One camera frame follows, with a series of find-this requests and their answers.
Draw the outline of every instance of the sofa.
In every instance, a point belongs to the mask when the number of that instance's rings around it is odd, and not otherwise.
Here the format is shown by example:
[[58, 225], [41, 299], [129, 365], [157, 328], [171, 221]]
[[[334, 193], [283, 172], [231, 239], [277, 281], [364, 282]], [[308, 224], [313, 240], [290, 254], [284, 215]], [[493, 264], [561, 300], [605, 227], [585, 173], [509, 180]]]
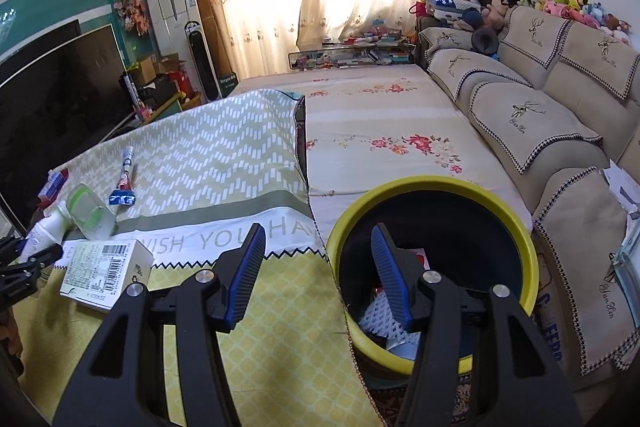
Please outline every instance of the sofa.
[[498, 37], [499, 61], [471, 51], [468, 32], [427, 28], [418, 63], [489, 144], [533, 216], [536, 318], [586, 422], [606, 410], [638, 350], [610, 266], [626, 213], [601, 169], [611, 160], [640, 181], [640, 54], [529, 7], [511, 9]]

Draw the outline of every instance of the white box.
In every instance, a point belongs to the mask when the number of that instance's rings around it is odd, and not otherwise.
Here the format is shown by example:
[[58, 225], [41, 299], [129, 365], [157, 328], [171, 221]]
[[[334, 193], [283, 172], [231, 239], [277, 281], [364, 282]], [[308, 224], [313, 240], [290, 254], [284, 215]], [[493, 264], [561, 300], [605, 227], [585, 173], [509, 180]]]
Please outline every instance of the white box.
[[60, 295], [105, 312], [129, 284], [148, 282], [154, 262], [137, 239], [78, 241], [70, 255]]

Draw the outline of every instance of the cardboard box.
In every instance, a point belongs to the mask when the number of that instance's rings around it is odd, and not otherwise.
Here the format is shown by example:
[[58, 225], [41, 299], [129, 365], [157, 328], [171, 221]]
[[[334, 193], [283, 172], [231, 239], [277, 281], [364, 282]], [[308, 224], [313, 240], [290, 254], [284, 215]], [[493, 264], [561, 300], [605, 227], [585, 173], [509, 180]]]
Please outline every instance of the cardboard box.
[[157, 55], [149, 53], [138, 58], [137, 67], [129, 69], [129, 76], [136, 87], [145, 86], [156, 77], [156, 68], [154, 67], [156, 60], [158, 60]]
[[154, 256], [137, 239], [78, 241], [60, 295], [108, 312], [127, 286], [147, 284]]
[[177, 53], [171, 55], [163, 55], [154, 64], [157, 74], [169, 73], [170, 71], [180, 71], [181, 65], [184, 64], [184, 60], [180, 60]]

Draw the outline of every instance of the silver bolt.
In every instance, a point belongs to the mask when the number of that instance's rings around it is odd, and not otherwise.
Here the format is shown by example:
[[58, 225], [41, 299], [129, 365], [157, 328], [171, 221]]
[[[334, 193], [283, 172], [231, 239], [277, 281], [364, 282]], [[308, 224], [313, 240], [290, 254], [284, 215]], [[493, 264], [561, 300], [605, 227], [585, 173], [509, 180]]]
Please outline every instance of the silver bolt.
[[200, 270], [198, 273], [196, 273], [196, 281], [202, 284], [209, 282], [213, 279], [213, 277], [214, 275], [211, 270]]
[[127, 286], [127, 295], [129, 297], [137, 297], [142, 293], [143, 289], [144, 287], [142, 284], [140, 284], [139, 282], [135, 282]]
[[511, 294], [511, 291], [504, 284], [497, 284], [494, 286], [494, 294], [497, 297], [504, 299], [505, 297], [508, 297]]
[[422, 274], [422, 278], [429, 284], [437, 284], [442, 281], [442, 275], [436, 272], [436, 270], [427, 270]]

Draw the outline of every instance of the clear plastic container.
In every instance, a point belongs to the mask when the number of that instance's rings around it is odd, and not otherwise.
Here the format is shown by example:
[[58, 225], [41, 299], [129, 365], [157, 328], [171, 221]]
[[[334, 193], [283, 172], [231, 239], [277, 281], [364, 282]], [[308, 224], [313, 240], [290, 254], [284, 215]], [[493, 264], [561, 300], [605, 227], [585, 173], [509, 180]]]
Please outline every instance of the clear plastic container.
[[75, 224], [92, 241], [111, 237], [116, 216], [98, 195], [84, 184], [79, 184], [66, 200], [66, 209]]

